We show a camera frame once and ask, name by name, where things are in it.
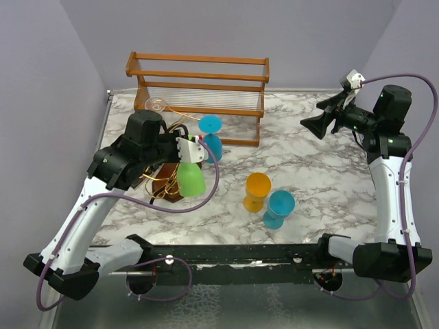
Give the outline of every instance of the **wooden rack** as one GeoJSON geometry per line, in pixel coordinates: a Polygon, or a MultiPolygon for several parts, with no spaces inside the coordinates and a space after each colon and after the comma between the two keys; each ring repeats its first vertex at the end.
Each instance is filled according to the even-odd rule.
{"type": "Polygon", "coordinates": [[[259,146],[259,124],[264,114],[265,84],[270,78],[268,58],[163,55],[133,51],[126,65],[126,75],[128,77],[137,76],[135,110],[144,110],[147,99],[160,97],[173,110],[179,112],[254,117],[256,129],[254,140],[223,138],[222,142],[225,145],[259,146]],[[218,64],[253,65],[262,68],[262,73],[260,75],[239,75],[225,74],[224,72],[151,71],[144,69],[147,67],[147,64],[144,64],[147,63],[146,61],[212,63],[215,67],[218,67],[218,64]],[[187,83],[187,80],[197,80],[197,83],[187,83]],[[213,80],[219,82],[223,80],[236,81],[235,84],[239,85],[212,84],[213,80]]]}

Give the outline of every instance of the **blue cup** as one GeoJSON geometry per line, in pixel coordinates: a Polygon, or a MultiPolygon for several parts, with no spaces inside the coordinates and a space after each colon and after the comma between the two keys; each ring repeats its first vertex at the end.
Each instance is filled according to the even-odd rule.
{"type": "Polygon", "coordinates": [[[293,195],[285,190],[274,192],[268,200],[268,209],[263,214],[263,223],[271,230],[277,230],[283,225],[283,221],[287,218],[294,207],[296,200],[293,195]]]}
{"type": "MultiPolygon", "coordinates": [[[[209,149],[213,152],[215,155],[217,161],[220,161],[222,158],[222,141],[221,139],[214,135],[214,134],[207,134],[203,137],[203,142],[209,146],[209,149]]],[[[208,163],[213,163],[213,159],[211,155],[209,154],[209,158],[206,160],[208,163]]]]}
{"type": "Polygon", "coordinates": [[[214,134],[221,129],[222,121],[216,115],[206,115],[198,122],[198,127],[205,134],[214,134]]]}

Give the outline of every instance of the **white wall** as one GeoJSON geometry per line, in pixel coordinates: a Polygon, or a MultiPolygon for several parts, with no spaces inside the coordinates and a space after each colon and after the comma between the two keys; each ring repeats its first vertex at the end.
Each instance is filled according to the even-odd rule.
{"type": "Polygon", "coordinates": [[[23,260],[78,196],[106,90],[58,0],[0,1],[0,45],[0,328],[36,328],[23,260]]]}
{"type": "Polygon", "coordinates": [[[269,87],[338,88],[400,0],[61,0],[107,88],[131,51],[270,58],[269,87]]]}
{"type": "MultiPolygon", "coordinates": [[[[390,73],[420,73],[439,89],[439,2],[437,0],[403,0],[385,34],[378,42],[366,67],[365,78],[390,73]]],[[[403,132],[419,137],[433,105],[428,86],[404,78],[368,84],[360,92],[358,104],[372,109],[384,84],[398,84],[411,90],[413,103],[403,132]]],[[[439,117],[424,142],[414,154],[412,198],[416,227],[424,247],[432,248],[433,263],[418,275],[429,313],[439,328],[439,117]]]]}

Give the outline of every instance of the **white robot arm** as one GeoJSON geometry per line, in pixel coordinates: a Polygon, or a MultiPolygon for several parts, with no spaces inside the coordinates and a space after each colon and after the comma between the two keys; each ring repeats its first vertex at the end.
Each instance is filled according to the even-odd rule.
{"type": "Polygon", "coordinates": [[[138,263],[144,246],[131,236],[95,251],[89,251],[88,247],[118,197],[124,195],[148,167],[207,159],[208,154],[198,143],[197,136],[190,141],[178,130],[166,132],[165,126],[165,133],[159,134],[163,125],[161,116],[155,112],[136,111],[130,116],[125,133],[110,147],[95,154],[69,216],[40,254],[27,256],[26,268],[41,276],[49,264],[45,276],[49,285],[63,295],[80,300],[99,278],[138,263]],[[60,249],[54,255],[61,239],[60,249]]]}
{"type": "Polygon", "coordinates": [[[323,139],[334,119],[332,134],[345,127],[352,130],[356,141],[357,134],[363,135],[361,144],[358,144],[366,154],[377,196],[378,225],[375,243],[360,243],[347,236],[324,234],[319,244],[324,250],[323,256],[330,262],[342,259],[353,265],[358,276],[407,282],[411,273],[405,234],[410,239],[416,273],[432,260],[431,250],[420,246],[414,223],[410,161],[404,169],[404,180],[399,181],[404,157],[412,147],[410,139],[400,133],[412,103],[411,92],[400,86],[384,86],[373,112],[369,112],[358,108],[353,102],[363,81],[361,74],[351,71],[341,81],[341,93],[317,103],[317,107],[324,110],[323,114],[300,123],[319,139],[323,139]],[[404,191],[405,216],[401,214],[400,208],[401,185],[404,191]]]}

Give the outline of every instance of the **marble countertop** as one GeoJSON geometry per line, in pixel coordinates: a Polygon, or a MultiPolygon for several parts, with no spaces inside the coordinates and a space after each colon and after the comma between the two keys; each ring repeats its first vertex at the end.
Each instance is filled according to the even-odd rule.
{"type": "MultiPolygon", "coordinates": [[[[128,91],[114,95],[102,147],[123,133],[133,112],[134,96],[128,91]]],[[[351,132],[327,134],[320,141],[299,124],[301,119],[320,114],[315,104],[329,96],[266,94],[260,146],[224,146],[219,162],[219,187],[205,207],[173,215],[119,200],[93,244],[117,243],[134,233],[153,244],[315,243],[325,232],[369,241],[377,224],[375,189],[365,156],[354,143],[351,132]],[[294,212],[278,230],[269,230],[262,222],[266,201],[258,213],[247,212],[242,205],[246,178],[258,171],[271,178],[272,192],[286,189],[296,198],[294,212]]],[[[171,116],[176,116],[166,115],[168,123],[175,119],[171,116]]],[[[225,119],[222,135],[236,135],[237,131],[253,134],[247,119],[225,119]]],[[[187,121],[187,125],[190,132],[196,133],[195,121],[187,121]]],[[[213,185],[213,166],[204,164],[203,174],[207,187],[204,195],[184,198],[175,204],[165,200],[156,200],[154,204],[188,208],[200,203],[213,185]]],[[[150,199],[143,185],[127,194],[150,199]]]]}

